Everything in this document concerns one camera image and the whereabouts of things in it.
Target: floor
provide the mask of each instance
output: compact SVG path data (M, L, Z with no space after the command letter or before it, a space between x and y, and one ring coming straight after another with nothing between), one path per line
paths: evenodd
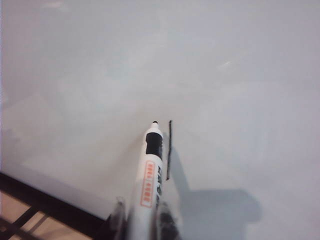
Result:
M20 215L22 215L29 206L14 199L4 193L1 193L0 202L1 217L10 223L13 223ZM35 214L23 227L21 228L29 232L35 237L44 240L89 240L91 238L77 232L66 225L54 220L51 217L46 217L43 213ZM20 240L21 238L14 235L11 240Z

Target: whiteboard marker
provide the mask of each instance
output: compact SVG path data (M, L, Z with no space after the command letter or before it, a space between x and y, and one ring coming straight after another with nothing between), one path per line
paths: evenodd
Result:
M126 240L151 240L162 194L163 134L154 121L143 137L128 216Z

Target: black band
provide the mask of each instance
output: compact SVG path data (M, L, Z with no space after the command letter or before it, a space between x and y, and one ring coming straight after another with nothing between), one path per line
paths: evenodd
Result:
M149 132L145 138L145 154L153 154L162 160L162 136L156 132Z

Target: black line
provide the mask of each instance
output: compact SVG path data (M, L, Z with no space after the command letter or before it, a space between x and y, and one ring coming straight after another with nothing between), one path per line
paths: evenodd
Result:
M166 168L166 181L170 179L170 166L171 166L171 149L172 149L172 120L169 121L169 151L167 158L167 168Z

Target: red label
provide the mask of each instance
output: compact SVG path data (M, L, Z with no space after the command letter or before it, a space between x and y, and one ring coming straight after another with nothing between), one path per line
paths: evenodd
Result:
M142 193L140 205L143 207L152 207L152 196L154 193L154 175L155 175L155 163L153 161L146 161L144 177L142 183Z

